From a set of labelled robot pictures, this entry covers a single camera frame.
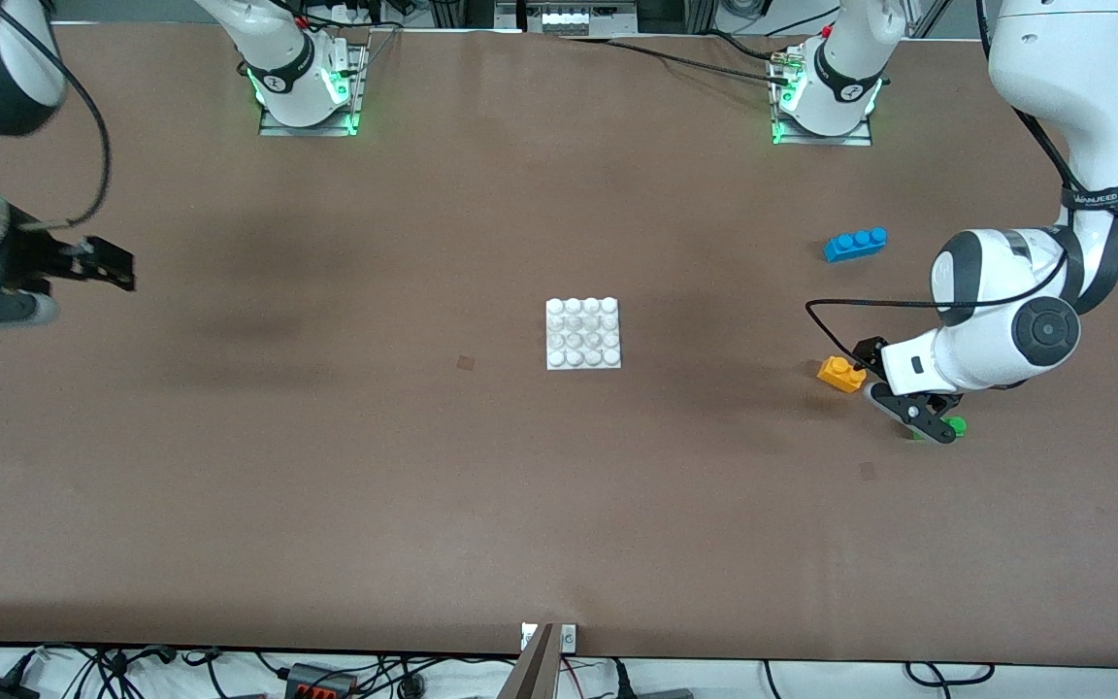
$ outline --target blue lego brick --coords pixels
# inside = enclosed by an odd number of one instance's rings
[[[835,235],[826,247],[822,248],[822,253],[826,255],[826,262],[843,262],[873,255],[882,251],[884,245],[887,245],[887,229],[874,227],[870,230]]]

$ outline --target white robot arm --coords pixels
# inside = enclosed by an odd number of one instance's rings
[[[967,390],[1017,385],[1060,366],[1079,315],[1118,278],[1118,0],[1005,0],[989,78],[1016,110],[1055,124],[1072,181],[1055,225],[958,233],[930,270],[941,328],[853,355],[885,384],[871,402],[922,437],[950,442],[939,417]]]
[[[828,31],[799,46],[804,69],[779,110],[819,136],[851,132],[873,105],[906,27],[903,0],[842,0]]]
[[[302,31],[274,0],[196,2],[235,40],[258,100],[278,122],[306,127],[350,101],[345,40]],[[67,81],[46,53],[57,59],[46,0],[0,0],[1,136],[37,131],[61,105]],[[0,328],[55,318],[49,277],[101,280],[125,291],[136,286],[130,253],[100,238],[67,245],[54,239],[48,227],[54,226],[41,225],[0,196]]]

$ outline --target green lego brick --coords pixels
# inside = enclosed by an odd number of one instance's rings
[[[951,425],[951,429],[955,429],[955,437],[956,438],[964,437],[964,432],[966,432],[966,429],[968,429],[968,423],[961,416],[944,417],[944,422],[946,424]],[[918,442],[922,441],[922,435],[919,435],[919,434],[917,434],[915,432],[910,432],[909,434],[913,435],[913,440],[915,441],[918,441]]]

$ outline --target table surface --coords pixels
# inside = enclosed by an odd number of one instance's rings
[[[141,289],[0,332],[0,641],[1118,665],[1118,289],[948,447],[813,377],[807,297],[923,297],[961,227],[1055,217],[975,44],[904,44],[874,145],[813,148],[759,85],[572,40],[398,36],[347,139],[258,138],[216,27],[59,40],[115,147],[79,233]],[[37,217],[96,172],[75,98],[0,139]],[[552,296],[620,300],[622,370],[544,370]]]

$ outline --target white lego baseplate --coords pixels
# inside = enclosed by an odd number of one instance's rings
[[[620,304],[615,297],[547,301],[547,370],[617,370],[620,359]]]

